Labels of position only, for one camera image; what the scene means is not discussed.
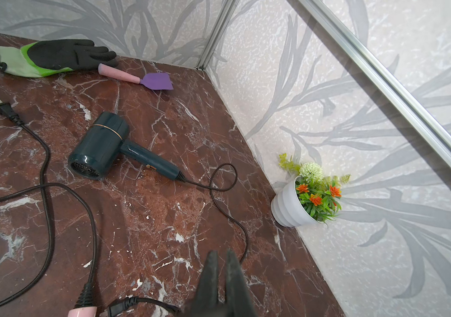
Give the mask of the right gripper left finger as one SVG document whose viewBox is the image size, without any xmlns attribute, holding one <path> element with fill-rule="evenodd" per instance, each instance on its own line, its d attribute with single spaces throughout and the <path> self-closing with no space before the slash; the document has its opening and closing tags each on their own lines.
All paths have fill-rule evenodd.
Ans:
<svg viewBox="0 0 451 317">
<path fill-rule="evenodd" d="M 189 316 L 212 316 L 218 306 L 218 253 L 210 251 L 199 278 Z"/>
</svg>

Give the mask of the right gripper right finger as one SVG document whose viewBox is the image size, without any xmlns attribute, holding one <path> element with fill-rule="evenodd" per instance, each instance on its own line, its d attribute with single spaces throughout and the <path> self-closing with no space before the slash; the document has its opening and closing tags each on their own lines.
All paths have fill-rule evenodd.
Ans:
<svg viewBox="0 0 451 317">
<path fill-rule="evenodd" d="M 225 279 L 226 316 L 257 316 L 257 312 L 251 300 L 250 290 L 241 269 L 241 264 L 232 250 L 228 250 L 227 252 Z"/>
</svg>

